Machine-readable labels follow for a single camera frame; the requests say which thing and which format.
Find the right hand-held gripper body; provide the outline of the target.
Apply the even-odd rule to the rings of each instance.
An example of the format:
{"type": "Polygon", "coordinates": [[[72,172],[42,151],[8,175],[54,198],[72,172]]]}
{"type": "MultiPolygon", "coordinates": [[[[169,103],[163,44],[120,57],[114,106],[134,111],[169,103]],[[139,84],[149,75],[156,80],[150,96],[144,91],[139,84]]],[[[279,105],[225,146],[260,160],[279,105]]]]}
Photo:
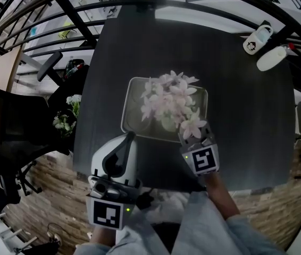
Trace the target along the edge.
{"type": "Polygon", "coordinates": [[[183,131],[180,131],[181,155],[195,175],[218,172],[218,146],[209,123],[206,123],[206,125],[201,128],[201,135],[201,138],[190,137],[184,139],[183,131]]]}

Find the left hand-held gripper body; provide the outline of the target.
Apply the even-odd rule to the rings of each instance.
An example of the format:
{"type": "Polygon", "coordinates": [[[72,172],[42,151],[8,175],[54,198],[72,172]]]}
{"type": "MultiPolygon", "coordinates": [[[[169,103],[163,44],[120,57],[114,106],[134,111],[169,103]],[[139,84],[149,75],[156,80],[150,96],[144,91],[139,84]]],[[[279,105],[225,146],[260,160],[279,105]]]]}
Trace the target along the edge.
{"type": "Polygon", "coordinates": [[[89,223],[122,230],[140,196],[142,183],[137,179],[135,134],[115,137],[93,155],[90,193],[86,196],[89,223]]]}

